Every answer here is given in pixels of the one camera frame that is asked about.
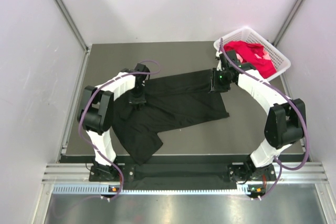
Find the red t shirt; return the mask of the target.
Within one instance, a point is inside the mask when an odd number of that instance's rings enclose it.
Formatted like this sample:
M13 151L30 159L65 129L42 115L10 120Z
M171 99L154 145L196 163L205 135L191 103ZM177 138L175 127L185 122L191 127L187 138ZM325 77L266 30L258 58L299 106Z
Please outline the red t shirt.
M224 50L234 50L240 54L246 61L252 64L265 79L271 77L277 72L269 53L264 49L262 44L248 43L244 41L231 41L224 45Z

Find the white plastic basket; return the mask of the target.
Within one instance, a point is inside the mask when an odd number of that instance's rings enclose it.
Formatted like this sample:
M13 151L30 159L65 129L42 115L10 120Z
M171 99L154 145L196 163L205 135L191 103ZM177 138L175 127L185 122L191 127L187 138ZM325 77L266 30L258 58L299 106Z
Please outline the white plastic basket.
M234 50L240 63L252 64L268 81L290 68L291 62L263 36L249 27L237 29L219 39L213 46L219 57L220 42L226 52Z

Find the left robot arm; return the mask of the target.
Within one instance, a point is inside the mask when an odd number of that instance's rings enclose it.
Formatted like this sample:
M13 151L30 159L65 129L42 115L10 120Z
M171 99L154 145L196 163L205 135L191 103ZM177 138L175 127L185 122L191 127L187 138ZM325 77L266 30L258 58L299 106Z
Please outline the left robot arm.
M118 98L129 91L128 104L131 108L143 107L146 103L144 82L150 75L149 68L140 62L134 69L123 69L111 80L97 86L87 86L83 90L77 114L78 133L88 134L88 142L95 152L89 175L91 182L111 182L122 178L115 163L117 155L110 136L113 106Z

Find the aluminium frame post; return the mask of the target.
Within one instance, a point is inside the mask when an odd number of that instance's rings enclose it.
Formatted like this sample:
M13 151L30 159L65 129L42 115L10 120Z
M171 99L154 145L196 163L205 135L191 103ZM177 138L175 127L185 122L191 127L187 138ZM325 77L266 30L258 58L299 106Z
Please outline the aluminium frame post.
M286 16L284 22L281 25L280 30L277 32L274 41L272 42L273 46L277 47L279 45L286 31L288 30L291 23L293 22L294 18L299 13L304 1L305 0L295 0L292 8L290 9L288 15Z
M73 33L75 39L77 40L78 44L80 45L81 49L87 53L89 50L89 46L85 42L83 36L81 35L77 25L75 24L74 19L72 18L67 6L65 5L63 0L54 0L57 8L59 9L61 15L63 16L64 20L66 21L69 29Z

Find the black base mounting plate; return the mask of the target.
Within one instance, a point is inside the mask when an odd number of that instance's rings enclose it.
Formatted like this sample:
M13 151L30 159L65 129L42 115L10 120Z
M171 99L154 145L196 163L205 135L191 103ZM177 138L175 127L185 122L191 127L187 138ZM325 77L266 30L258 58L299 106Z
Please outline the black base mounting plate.
M157 155L139 165L130 156L115 163L123 173L124 189L233 189L237 183L273 182L272 165L259 177L247 179L246 155Z

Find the left aluminium frame post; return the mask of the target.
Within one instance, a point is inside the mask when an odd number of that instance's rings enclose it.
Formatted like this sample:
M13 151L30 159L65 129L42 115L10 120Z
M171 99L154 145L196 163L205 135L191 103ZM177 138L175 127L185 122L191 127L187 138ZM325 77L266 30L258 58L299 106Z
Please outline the left aluminium frame post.
M54 0L57 8L59 9L61 15L63 16L64 20L66 21L69 29L73 33L75 39L77 40L78 44L80 45L81 49L87 53L89 50L89 46L85 42L83 36L81 35L77 25L75 24L74 19L72 18L67 6L65 5L63 0Z

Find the right aluminium frame post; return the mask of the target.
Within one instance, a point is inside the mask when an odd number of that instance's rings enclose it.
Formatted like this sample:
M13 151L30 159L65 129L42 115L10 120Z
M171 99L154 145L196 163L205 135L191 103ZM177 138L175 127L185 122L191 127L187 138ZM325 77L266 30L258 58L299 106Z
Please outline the right aluminium frame post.
M295 0L292 8L290 9L288 15L286 16L284 22L281 25L280 30L277 32L274 41L272 42L273 46L277 47L279 45L286 31L288 30L291 23L293 22L294 18L299 13L304 1L305 0Z

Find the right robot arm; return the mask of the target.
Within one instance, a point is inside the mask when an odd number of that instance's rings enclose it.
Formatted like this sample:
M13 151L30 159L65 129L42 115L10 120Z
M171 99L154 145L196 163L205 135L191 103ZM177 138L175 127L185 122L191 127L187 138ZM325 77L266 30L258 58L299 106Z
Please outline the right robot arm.
M218 52L219 61L212 69L211 92L227 92L235 84L263 108L267 115L264 140L244 163L247 179L264 174L275 157L305 136L306 108L300 100L292 100L276 90L250 63L241 63L235 51Z

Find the pink t shirt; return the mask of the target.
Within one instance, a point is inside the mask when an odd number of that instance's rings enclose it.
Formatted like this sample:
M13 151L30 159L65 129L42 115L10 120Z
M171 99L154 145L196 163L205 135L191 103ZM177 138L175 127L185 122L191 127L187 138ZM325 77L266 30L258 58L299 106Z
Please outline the pink t shirt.
M236 53L237 60L240 61L240 63L245 63L246 61L241 57L240 54Z

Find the black t shirt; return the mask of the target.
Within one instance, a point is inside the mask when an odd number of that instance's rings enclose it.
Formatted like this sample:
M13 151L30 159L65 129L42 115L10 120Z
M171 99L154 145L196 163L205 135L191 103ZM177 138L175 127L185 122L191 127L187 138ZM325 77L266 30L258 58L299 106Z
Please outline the black t shirt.
M140 109L129 103L128 93L117 98L112 128L137 164L162 147L158 133L229 117L221 94L210 91L211 75L201 70L148 80Z

